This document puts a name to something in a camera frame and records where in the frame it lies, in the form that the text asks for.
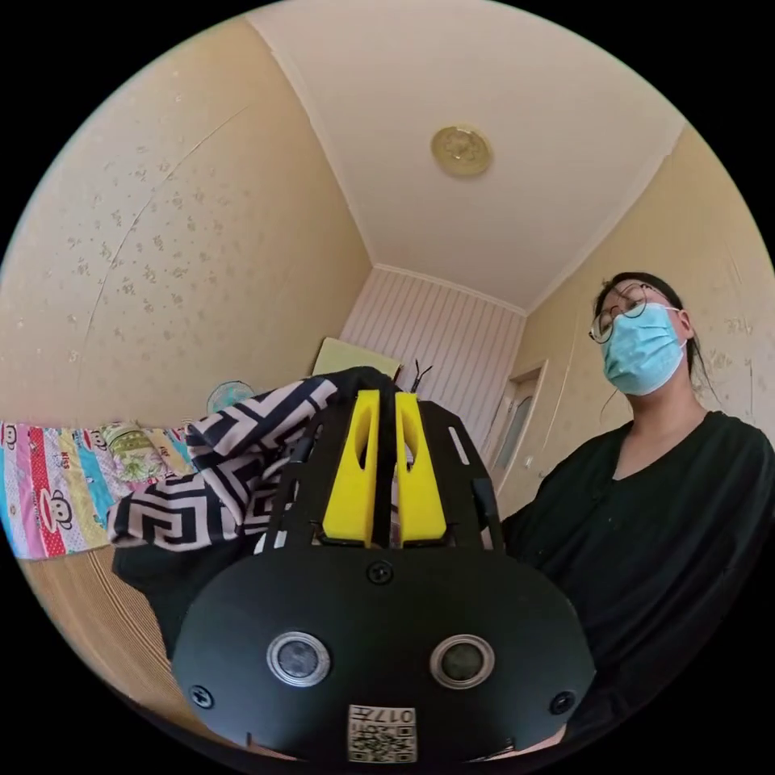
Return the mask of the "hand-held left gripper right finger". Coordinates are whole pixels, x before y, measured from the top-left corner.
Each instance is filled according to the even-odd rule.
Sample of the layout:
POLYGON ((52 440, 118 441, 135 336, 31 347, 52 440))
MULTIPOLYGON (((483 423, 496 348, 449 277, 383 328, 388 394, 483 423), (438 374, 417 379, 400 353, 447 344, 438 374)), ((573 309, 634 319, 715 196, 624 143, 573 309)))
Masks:
POLYGON ((446 519, 416 395, 396 395, 395 424, 400 541, 438 543, 445 536, 446 519))

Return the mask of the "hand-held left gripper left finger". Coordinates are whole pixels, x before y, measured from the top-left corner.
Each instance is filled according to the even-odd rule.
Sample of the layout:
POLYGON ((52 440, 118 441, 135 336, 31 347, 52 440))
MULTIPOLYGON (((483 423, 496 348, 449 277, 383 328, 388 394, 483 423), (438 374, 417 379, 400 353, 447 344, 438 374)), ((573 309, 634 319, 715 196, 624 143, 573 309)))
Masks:
POLYGON ((322 521, 333 543, 369 543, 378 471, 379 392, 362 390, 350 411, 341 455, 322 521))

